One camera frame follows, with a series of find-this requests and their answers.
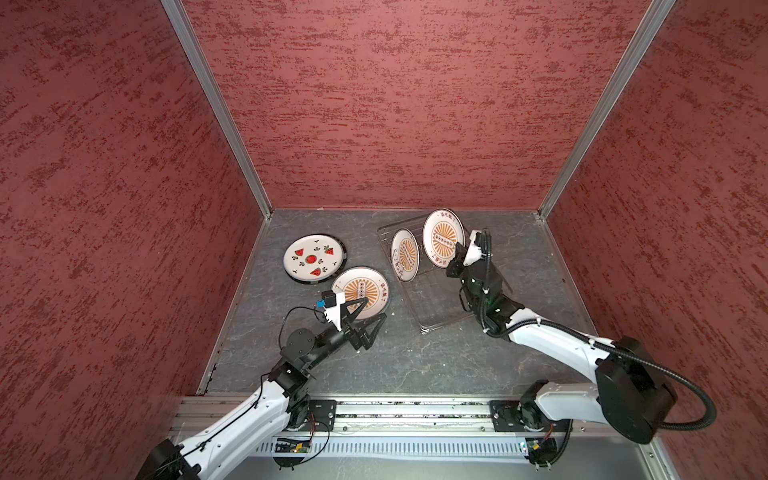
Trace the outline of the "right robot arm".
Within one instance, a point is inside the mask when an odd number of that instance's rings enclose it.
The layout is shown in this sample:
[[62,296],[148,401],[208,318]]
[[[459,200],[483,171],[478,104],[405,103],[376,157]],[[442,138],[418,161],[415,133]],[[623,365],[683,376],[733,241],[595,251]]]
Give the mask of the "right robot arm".
[[650,357],[631,338],[620,342],[552,322],[509,298],[487,253],[476,244],[458,244],[446,269],[459,279],[463,308],[484,334],[532,348],[568,366],[584,382],[538,380],[518,401],[515,423],[540,432],[563,420],[611,426],[625,438],[649,443],[674,406],[677,395]]

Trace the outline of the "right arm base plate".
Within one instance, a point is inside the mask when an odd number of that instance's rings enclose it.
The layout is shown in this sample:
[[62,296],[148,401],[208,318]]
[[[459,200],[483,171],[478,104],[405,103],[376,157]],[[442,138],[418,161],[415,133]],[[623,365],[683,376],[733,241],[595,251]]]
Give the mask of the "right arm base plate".
[[497,433],[545,434],[565,432],[568,422],[555,421],[544,415],[533,401],[491,400],[490,419]]

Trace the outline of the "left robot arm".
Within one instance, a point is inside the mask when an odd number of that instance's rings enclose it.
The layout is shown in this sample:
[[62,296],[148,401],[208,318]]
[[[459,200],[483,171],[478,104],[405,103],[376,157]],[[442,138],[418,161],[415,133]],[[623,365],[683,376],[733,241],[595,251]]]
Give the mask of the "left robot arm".
[[308,382],[312,370],[345,344],[370,349],[386,321],[379,313],[361,320],[366,297],[347,301],[342,294],[323,293],[328,327],[315,333],[294,330],[280,346],[272,369],[246,400],[198,434],[175,444],[160,442],[144,461],[138,479],[224,479],[256,447],[286,429],[302,427],[310,417]]

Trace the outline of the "orange sunburst plate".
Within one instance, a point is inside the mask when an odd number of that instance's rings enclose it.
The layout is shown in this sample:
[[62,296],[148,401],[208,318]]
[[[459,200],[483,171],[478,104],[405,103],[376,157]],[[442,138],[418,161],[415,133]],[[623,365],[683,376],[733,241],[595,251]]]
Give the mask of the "orange sunburst plate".
[[391,246],[391,263],[401,282],[413,280],[419,271],[420,252],[413,233],[400,229],[395,233]]
[[438,268],[446,268],[458,243],[465,244],[465,230],[458,215],[448,209],[430,213],[422,230],[422,244],[429,261]]
[[354,267],[346,270],[332,285],[336,293],[343,293],[345,301],[351,302],[365,297],[368,302],[358,315],[359,320],[369,319],[382,313],[390,300],[390,288],[386,278],[369,267]]

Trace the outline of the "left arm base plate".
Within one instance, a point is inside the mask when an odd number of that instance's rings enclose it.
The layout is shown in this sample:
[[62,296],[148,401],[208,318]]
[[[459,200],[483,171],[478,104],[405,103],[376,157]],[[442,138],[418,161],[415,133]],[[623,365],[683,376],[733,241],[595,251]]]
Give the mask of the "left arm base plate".
[[301,400],[290,412],[288,431],[332,431],[338,402],[332,399]]

